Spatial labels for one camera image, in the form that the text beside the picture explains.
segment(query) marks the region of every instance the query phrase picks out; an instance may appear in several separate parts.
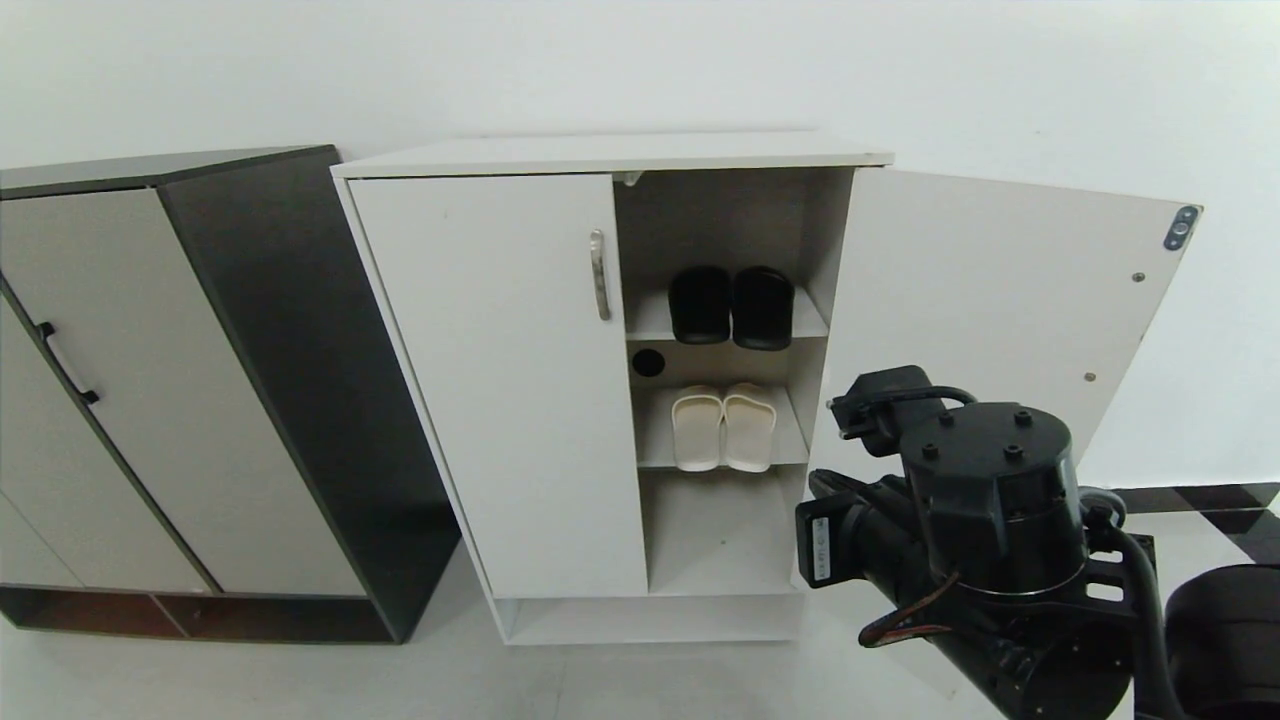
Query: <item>white wall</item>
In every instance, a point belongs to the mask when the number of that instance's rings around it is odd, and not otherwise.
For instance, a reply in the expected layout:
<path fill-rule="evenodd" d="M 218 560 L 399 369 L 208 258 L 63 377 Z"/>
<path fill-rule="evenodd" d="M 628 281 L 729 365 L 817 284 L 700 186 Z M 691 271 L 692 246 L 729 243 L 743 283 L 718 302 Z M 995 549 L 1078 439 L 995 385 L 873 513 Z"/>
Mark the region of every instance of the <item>white wall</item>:
<path fill-rule="evenodd" d="M 1277 38 L 1280 4 L 8 1 L 0 167 L 824 126 L 902 168 L 1203 202 L 1082 477 L 1280 480 Z"/>

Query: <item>shoe cabinet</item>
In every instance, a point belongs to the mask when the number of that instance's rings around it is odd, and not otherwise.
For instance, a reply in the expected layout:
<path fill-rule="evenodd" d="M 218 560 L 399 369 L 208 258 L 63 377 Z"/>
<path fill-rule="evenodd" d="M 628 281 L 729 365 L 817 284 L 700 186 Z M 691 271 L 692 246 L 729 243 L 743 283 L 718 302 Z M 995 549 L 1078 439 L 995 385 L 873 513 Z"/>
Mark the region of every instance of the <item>shoe cabinet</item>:
<path fill-rule="evenodd" d="M 458 529 L 332 146 L 0 173 L 0 612 L 402 642 Z"/>
<path fill-rule="evenodd" d="M 511 644 L 794 635 L 809 469 L 896 468 L 824 401 L 919 364 L 1088 446 L 1199 208 L 932 176 L 820 132 L 443 141 L 333 169 Z M 768 265 L 792 342 L 676 342 L 682 269 Z M 767 388 L 768 473 L 675 469 L 691 384 Z"/>

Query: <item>gray floor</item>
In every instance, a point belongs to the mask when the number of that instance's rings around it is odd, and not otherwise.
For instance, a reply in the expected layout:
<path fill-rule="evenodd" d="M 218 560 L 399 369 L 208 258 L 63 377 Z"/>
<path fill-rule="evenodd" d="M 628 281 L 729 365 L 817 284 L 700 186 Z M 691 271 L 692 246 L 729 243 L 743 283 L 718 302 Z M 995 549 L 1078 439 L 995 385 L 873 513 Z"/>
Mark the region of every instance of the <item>gray floor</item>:
<path fill-rule="evenodd" d="M 1139 515 L 1129 529 L 1156 536 L 1166 597 L 1248 561 L 1196 512 Z M 404 647 L 132 641 L 0 621 L 0 717 L 998 717 L 922 642 L 859 648 L 858 630 L 887 609 L 850 583 L 812 596 L 795 643 L 506 648 L 460 552 Z M 1128 701 L 1115 717 L 1133 717 Z"/>

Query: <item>black slipper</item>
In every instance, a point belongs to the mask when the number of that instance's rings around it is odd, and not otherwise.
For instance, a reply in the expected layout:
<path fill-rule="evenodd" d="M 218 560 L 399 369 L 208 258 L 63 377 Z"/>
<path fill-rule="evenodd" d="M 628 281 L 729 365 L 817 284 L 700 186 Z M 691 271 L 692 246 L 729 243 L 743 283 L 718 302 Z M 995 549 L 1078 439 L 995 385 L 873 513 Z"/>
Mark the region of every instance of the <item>black slipper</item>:
<path fill-rule="evenodd" d="M 733 278 L 733 342 L 748 350 L 791 346 L 796 288 L 773 268 L 748 268 Z"/>
<path fill-rule="evenodd" d="M 712 345 L 728 340 L 732 288 L 728 273 L 700 265 L 681 270 L 671 281 L 671 329 L 686 345 Z"/>

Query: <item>cabinet door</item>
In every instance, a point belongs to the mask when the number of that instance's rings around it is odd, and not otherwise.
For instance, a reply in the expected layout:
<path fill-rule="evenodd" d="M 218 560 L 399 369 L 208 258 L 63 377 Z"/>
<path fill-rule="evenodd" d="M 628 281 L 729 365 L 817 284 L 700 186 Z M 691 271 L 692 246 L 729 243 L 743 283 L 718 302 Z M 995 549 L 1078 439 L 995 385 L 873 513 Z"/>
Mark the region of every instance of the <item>cabinet door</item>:
<path fill-rule="evenodd" d="M 8 297 L 0 302 L 0 493 L 86 585 L 207 591 Z"/>
<path fill-rule="evenodd" d="M 0 583 L 83 587 L 3 495 L 0 495 Z"/>
<path fill-rule="evenodd" d="M 364 594 L 155 191 L 8 200 L 0 236 L 15 295 L 223 589 Z"/>
<path fill-rule="evenodd" d="M 978 400 L 1057 415 L 1079 459 L 1181 260 L 1164 241 L 1184 206 L 856 170 L 820 397 L 920 365 Z M 864 480 L 901 473 L 838 439 L 828 413 L 810 461 Z"/>
<path fill-rule="evenodd" d="M 609 176 L 351 190 L 493 593 L 644 594 Z"/>

